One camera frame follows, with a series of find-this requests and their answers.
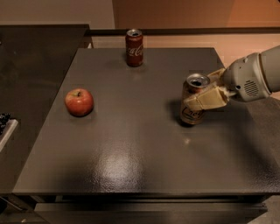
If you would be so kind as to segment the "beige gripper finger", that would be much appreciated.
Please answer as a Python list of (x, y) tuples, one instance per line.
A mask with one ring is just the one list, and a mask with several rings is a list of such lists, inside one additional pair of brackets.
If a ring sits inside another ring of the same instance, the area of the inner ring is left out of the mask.
[(208, 74), (207, 77), (209, 78), (210, 83), (212, 85), (222, 86), (224, 84), (223, 82), (224, 72), (225, 72), (225, 68), (221, 68)]
[(233, 95), (235, 92), (230, 92), (225, 86), (213, 82), (198, 93), (187, 96), (183, 103), (190, 110), (217, 109), (226, 106)]

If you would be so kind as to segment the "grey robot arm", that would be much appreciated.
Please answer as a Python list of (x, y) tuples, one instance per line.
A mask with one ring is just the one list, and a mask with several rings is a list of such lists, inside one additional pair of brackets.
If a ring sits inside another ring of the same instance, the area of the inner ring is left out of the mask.
[(230, 99), (252, 102), (280, 91), (280, 46), (237, 59), (207, 76), (210, 83), (183, 103), (190, 110), (224, 107)]

